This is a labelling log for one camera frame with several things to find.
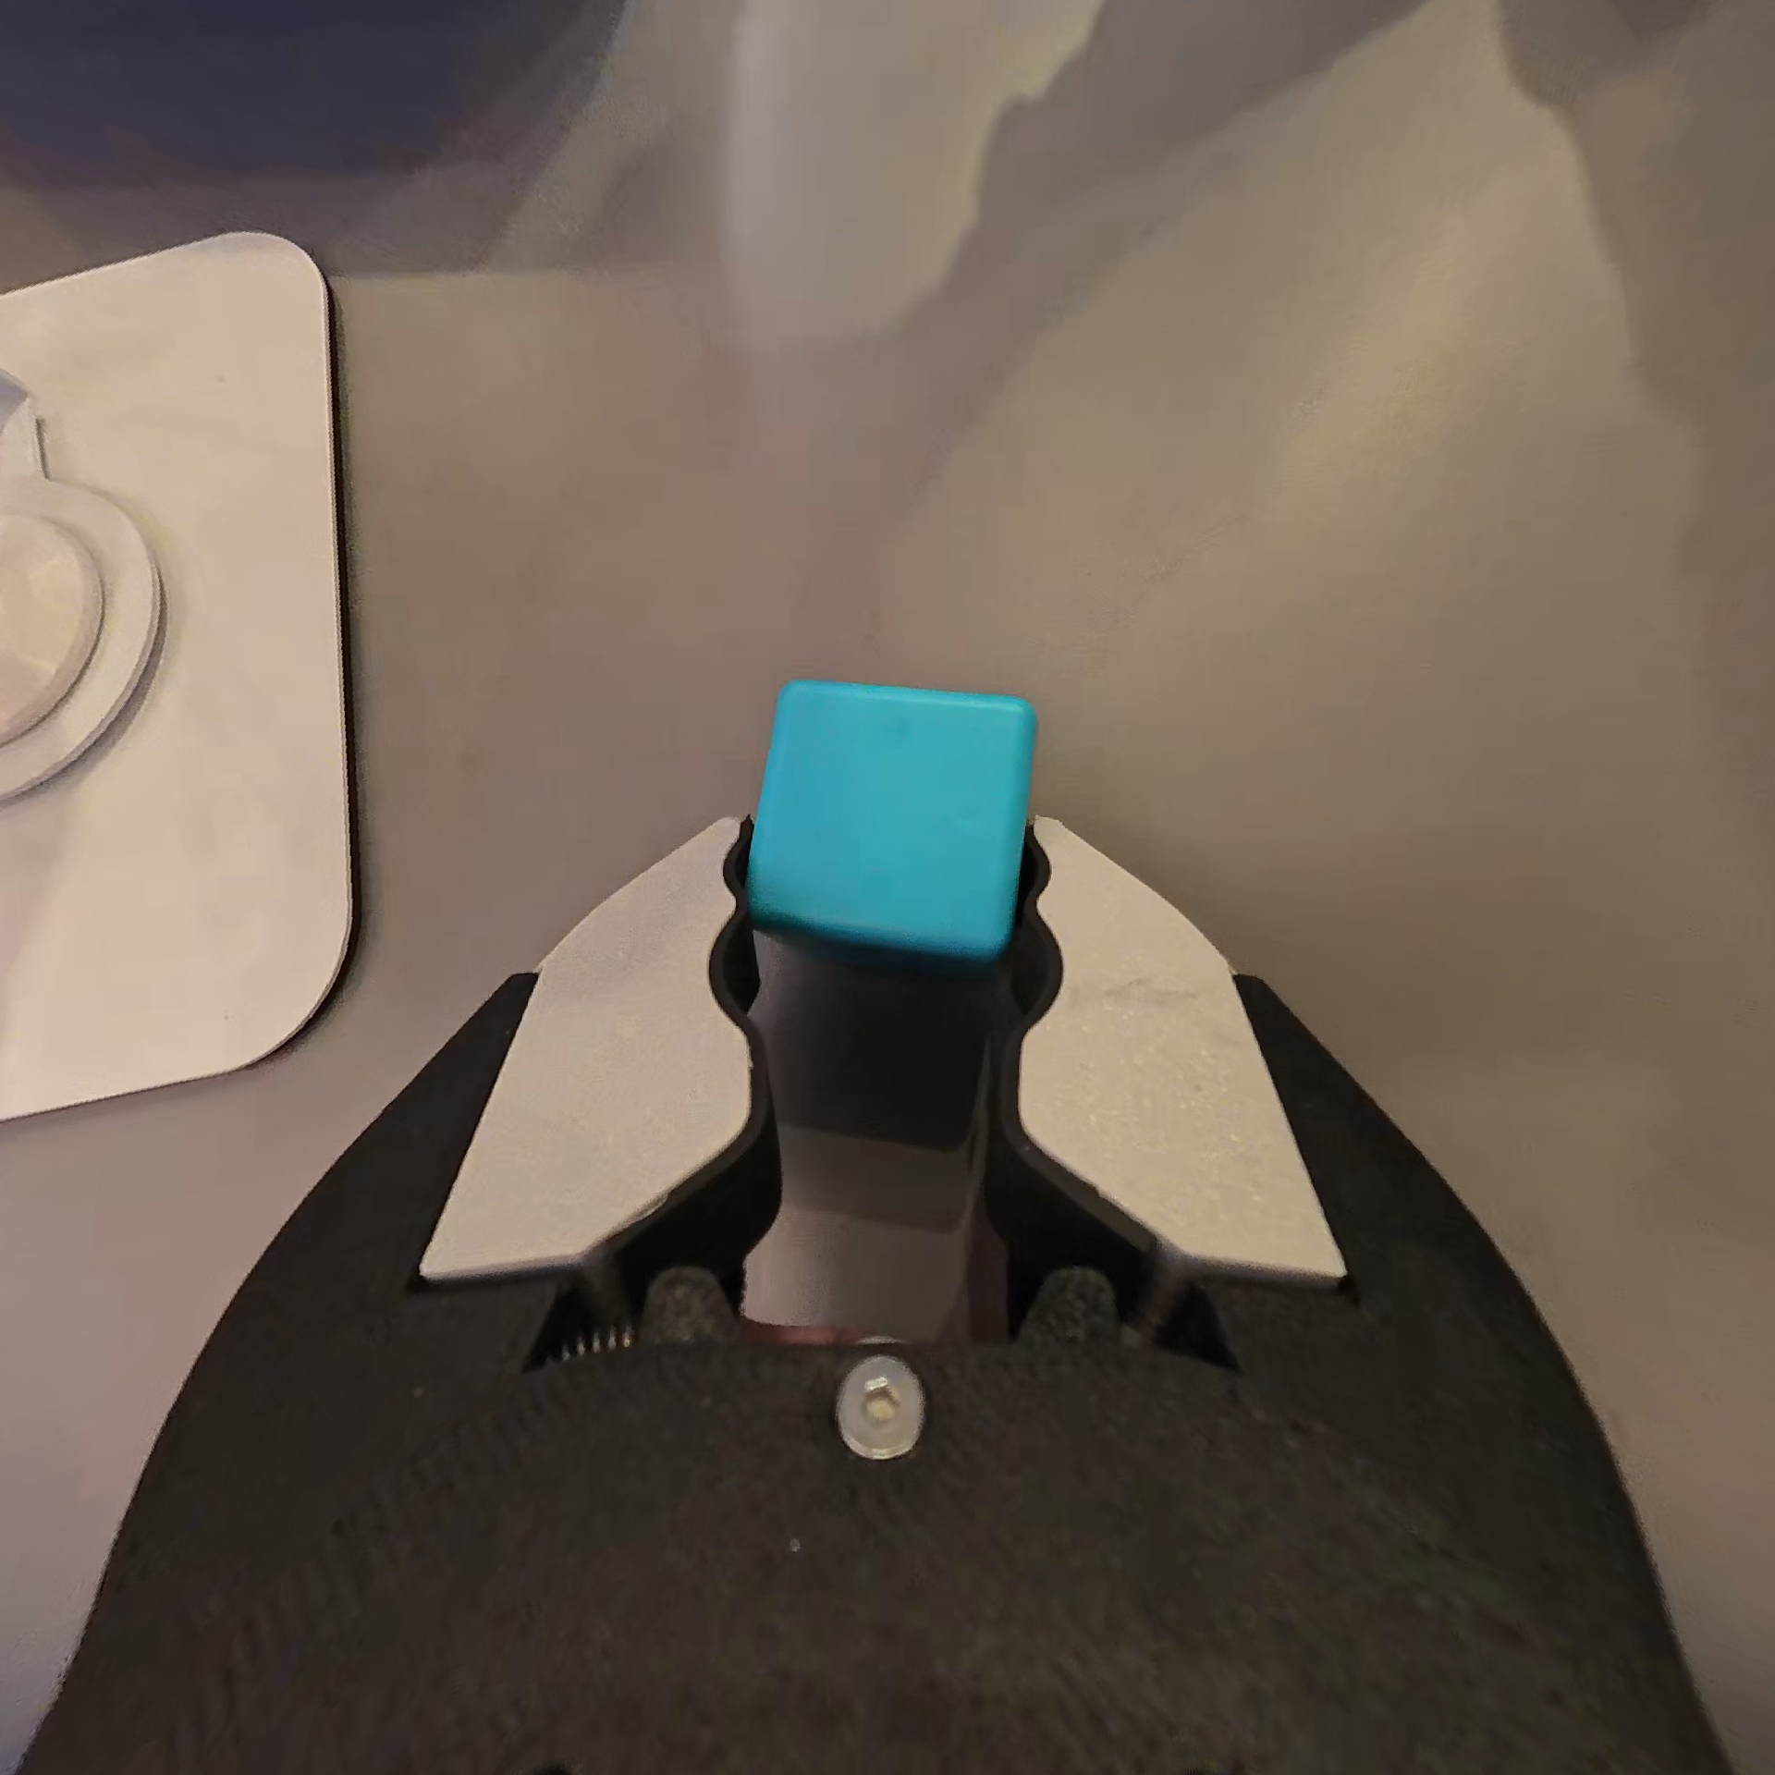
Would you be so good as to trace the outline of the cyan cube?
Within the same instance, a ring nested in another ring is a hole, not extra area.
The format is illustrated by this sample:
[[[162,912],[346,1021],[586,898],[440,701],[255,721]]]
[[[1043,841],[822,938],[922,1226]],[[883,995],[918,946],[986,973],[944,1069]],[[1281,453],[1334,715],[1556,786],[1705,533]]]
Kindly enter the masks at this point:
[[[745,872],[756,927],[895,965],[990,968],[1014,931],[1038,738],[1018,695],[790,681]]]

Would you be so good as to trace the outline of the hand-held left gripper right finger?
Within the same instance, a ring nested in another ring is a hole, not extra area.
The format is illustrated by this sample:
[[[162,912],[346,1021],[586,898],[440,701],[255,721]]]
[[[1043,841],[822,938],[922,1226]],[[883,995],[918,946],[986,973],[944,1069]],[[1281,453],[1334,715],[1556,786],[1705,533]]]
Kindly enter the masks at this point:
[[[1209,1285],[1347,1286],[1236,970],[1171,901],[1036,818],[1007,966],[985,1199],[1012,1322],[1068,1270],[1138,1337]]]

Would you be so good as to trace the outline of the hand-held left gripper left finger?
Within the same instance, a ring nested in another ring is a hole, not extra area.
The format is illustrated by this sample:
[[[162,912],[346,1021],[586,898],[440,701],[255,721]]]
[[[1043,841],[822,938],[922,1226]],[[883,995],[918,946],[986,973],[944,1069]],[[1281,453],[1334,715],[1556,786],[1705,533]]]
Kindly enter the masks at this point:
[[[783,1170],[745,891],[721,818],[543,960],[419,1264],[427,1285],[555,1279],[599,1319],[693,1267],[730,1297]]]

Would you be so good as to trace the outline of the white document stand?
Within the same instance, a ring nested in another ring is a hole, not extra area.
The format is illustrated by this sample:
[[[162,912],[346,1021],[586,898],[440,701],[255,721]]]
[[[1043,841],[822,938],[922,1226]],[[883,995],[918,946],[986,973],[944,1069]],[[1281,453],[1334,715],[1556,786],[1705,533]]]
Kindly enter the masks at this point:
[[[229,1076],[352,934],[332,302],[278,234],[4,294],[2,1118]]]

